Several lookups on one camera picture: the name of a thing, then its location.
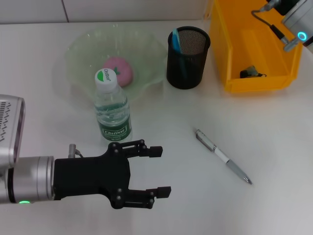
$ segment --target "robotic arm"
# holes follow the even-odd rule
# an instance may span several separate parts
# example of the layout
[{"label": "robotic arm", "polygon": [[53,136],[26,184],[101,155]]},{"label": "robotic arm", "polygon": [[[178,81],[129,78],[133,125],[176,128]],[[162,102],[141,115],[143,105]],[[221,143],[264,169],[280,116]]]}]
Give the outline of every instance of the robotic arm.
[{"label": "robotic arm", "polygon": [[83,158],[71,144],[67,159],[50,157],[19,159],[24,99],[0,95],[0,203],[33,203],[61,200],[77,195],[102,194],[115,209],[153,207],[155,197],[167,198],[171,187],[128,189],[128,158],[161,157],[162,147],[150,147],[144,140],[110,143],[99,157]]},{"label": "robotic arm", "polygon": [[[286,52],[291,51],[298,43],[302,43],[313,53],[313,0],[267,0],[267,2],[259,10],[252,11],[253,16],[271,28],[285,44]],[[256,13],[270,11],[273,8],[285,16],[282,23],[295,36],[291,41],[274,25],[256,16]]]}]

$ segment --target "bottle cap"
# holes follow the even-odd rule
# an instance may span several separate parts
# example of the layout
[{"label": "bottle cap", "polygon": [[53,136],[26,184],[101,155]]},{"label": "bottle cap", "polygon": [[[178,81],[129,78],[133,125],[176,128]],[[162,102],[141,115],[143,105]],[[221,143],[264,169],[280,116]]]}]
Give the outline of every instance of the bottle cap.
[{"label": "bottle cap", "polygon": [[102,92],[110,92],[117,86],[116,73],[111,69],[99,70],[95,77],[97,90]]}]

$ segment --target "bottle label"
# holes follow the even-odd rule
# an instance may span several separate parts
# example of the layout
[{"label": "bottle label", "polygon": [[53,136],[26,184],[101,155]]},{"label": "bottle label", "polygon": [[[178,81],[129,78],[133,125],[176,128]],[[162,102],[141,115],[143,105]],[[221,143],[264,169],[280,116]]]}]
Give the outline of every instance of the bottle label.
[{"label": "bottle label", "polygon": [[132,131],[130,115],[123,124],[118,126],[105,126],[99,122],[98,124],[102,136],[109,141],[121,141],[125,139]]}]

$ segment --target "black mesh pen holder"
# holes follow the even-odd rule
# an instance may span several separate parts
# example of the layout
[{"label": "black mesh pen holder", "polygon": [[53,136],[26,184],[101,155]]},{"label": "black mesh pen holder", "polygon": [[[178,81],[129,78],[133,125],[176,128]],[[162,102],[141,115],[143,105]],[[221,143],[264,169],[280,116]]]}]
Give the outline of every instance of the black mesh pen holder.
[{"label": "black mesh pen holder", "polygon": [[202,29],[184,26],[177,29],[180,52],[173,48],[172,36],[168,37],[166,77],[179,89],[191,89],[202,80],[207,51],[211,41]]}]

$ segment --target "white tabletop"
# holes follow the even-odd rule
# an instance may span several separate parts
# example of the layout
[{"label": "white tabletop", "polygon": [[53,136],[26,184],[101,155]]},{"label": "white tabletop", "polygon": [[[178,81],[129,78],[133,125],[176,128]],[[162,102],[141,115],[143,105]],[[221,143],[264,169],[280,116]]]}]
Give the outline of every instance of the white tabletop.
[{"label": "white tabletop", "polygon": [[[66,158],[106,151],[92,104],[65,78],[66,48],[105,23],[0,25],[0,94],[26,101],[21,157]],[[173,28],[200,21],[128,23],[167,47]],[[171,186],[152,210],[114,210],[101,195],[32,205],[0,205],[4,235],[300,235],[313,221],[313,56],[279,92],[225,93],[211,51],[203,81],[183,91],[151,86],[131,102],[134,140],[163,146],[162,158],[133,158],[131,189]],[[196,138],[201,129],[253,181],[240,180]]]}]

